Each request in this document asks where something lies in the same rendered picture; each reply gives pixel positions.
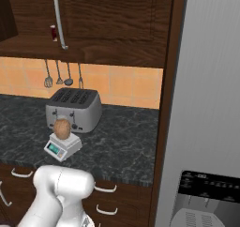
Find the white digital scale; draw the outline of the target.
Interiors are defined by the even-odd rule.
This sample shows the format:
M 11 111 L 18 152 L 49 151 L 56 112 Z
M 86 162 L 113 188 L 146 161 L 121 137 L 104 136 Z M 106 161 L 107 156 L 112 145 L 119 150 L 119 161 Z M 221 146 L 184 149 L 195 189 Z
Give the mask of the white digital scale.
M 60 140 L 54 133 L 46 143 L 44 150 L 60 162 L 65 161 L 83 147 L 81 139 L 71 133 L 65 140 Z

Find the dark wood wall cabinet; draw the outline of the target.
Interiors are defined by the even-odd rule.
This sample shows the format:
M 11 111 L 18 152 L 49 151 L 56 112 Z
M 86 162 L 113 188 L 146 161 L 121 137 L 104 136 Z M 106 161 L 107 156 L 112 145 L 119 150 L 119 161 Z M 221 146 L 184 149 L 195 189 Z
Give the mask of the dark wood wall cabinet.
M 61 47 L 53 0 L 0 0 L 0 56 L 112 66 L 164 66 L 169 25 L 163 41 L 71 39 L 67 37 L 62 2 L 59 0 L 66 51 Z M 56 27 L 56 42 L 52 24 Z

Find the hanging metal spatula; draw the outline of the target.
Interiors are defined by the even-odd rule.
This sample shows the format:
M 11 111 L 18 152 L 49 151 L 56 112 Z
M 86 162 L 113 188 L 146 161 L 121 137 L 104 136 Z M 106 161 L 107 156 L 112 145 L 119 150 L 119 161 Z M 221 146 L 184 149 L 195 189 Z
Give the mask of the hanging metal spatula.
M 56 84 L 63 84 L 63 80 L 60 76 L 60 69 L 59 69 L 59 66 L 58 66 L 58 60 L 55 60 L 55 64 L 56 64 L 56 69 L 57 69 L 57 74 L 58 74 L 58 79 L 56 81 Z

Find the hanging metal ladle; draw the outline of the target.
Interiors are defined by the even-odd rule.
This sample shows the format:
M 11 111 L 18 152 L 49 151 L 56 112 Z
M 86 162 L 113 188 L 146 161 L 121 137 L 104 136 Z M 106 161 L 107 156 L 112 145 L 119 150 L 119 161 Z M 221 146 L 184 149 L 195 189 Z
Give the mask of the hanging metal ladle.
M 71 78 L 71 75 L 70 75 L 69 63 L 67 63 L 67 72 L 68 72 L 68 79 L 64 80 L 64 84 L 67 86 L 71 86 L 73 84 L 73 79 Z

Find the brown round potato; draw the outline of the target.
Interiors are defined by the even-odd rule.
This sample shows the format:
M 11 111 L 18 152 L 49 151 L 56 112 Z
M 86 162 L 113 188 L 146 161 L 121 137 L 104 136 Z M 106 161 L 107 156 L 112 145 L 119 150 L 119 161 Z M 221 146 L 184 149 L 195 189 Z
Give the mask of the brown round potato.
M 53 126 L 53 132 L 60 140 L 65 140 L 70 135 L 70 124 L 66 119 L 57 119 Z

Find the silver four-slot toaster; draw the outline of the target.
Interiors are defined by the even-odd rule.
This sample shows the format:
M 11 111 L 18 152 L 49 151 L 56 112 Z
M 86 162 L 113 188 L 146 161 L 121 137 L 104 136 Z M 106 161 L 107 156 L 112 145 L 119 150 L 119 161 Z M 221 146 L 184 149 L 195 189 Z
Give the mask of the silver four-slot toaster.
M 56 119 L 66 118 L 71 131 L 91 132 L 102 116 L 102 104 L 97 90 L 63 87 L 46 103 L 46 121 L 53 129 Z

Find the dark wood drawer front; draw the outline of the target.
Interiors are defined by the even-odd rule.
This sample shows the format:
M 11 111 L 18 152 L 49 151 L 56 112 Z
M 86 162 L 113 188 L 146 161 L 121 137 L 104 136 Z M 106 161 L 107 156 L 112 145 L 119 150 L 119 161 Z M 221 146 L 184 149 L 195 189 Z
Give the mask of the dark wood drawer front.
M 27 186 L 29 185 L 31 188 L 33 187 L 33 176 L 30 176 L 29 178 L 19 178 L 15 177 L 11 174 L 11 170 L 15 168 L 15 172 L 17 174 L 29 174 L 31 171 L 35 173 L 37 170 L 33 167 L 25 167 L 25 166 L 19 166 L 19 165 L 10 165 L 5 163 L 0 163 L 0 180 L 3 181 L 3 183 L 7 184 L 19 184 L 20 186 Z
M 124 183 L 115 183 L 107 180 L 97 180 L 96 185 L 104 189 L 113 189 L 114 193 L 105 193 L 94 189 L 91 198 L 99 204 L 101 210 L 114 211 L 117 207 L 126 209 L 148 209 L 151 201 L 151 188 L 134 186 Z
M 94 200 L 82 202 L 86 213 L 92 218 L 97 227 L 148 227 L 148 209 L 126 209 L 121 207 L 114 216 L 99 214 Z

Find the dark wood tall side panel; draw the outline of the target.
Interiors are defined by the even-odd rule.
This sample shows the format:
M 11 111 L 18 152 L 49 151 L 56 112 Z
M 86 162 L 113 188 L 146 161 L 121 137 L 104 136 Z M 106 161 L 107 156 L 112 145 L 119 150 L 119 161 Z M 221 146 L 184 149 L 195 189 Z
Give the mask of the dark wood tall side panel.
M 155 227 L 156 224 L 159 189 L 173 103 L 175 74 L 181 43 L 182 25 L 185 17 L 185 3 L 186 0 L 172 0 L 171 18 L 159 105 L 154 179 L 147 227 Z

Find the dark red bottle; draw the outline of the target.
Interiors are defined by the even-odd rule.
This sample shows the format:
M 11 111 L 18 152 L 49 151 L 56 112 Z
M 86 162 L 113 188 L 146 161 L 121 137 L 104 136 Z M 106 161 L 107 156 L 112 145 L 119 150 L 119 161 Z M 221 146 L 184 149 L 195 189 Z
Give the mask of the dark red bottle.
M 52 33 L 52 41 L 57 41 L 57 35 L 56 35 L 56 27 L 54 24 L 50 25 L 51 33 Z

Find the grey fridge with dispenser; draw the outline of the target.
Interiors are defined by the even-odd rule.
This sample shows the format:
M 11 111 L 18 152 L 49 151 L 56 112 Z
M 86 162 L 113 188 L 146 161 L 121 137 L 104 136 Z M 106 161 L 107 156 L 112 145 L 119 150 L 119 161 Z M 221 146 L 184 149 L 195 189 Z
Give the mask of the grey fridge with dispenser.
M 187 0 L 156 227 L 240 227 L 240 0 Z

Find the hanging metal fork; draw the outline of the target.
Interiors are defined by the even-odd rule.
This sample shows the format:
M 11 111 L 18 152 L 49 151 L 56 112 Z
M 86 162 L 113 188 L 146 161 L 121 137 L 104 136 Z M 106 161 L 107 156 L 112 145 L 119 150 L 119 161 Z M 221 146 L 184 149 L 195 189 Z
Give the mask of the hanging metal fork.
M 81 64 L 78 63 L 78 69 L 79 69 L 79 88 L 84 89 L 83 87 L 83 76 L 81 71 Z

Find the dark wood cabinet door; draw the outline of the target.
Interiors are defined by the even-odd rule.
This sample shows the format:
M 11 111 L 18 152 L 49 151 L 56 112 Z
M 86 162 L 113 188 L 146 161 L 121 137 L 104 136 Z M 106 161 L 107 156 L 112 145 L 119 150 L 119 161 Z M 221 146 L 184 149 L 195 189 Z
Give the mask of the dark wood cabinet door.
M 67 37 L 163 41 L 172 0 L 63 0 Z

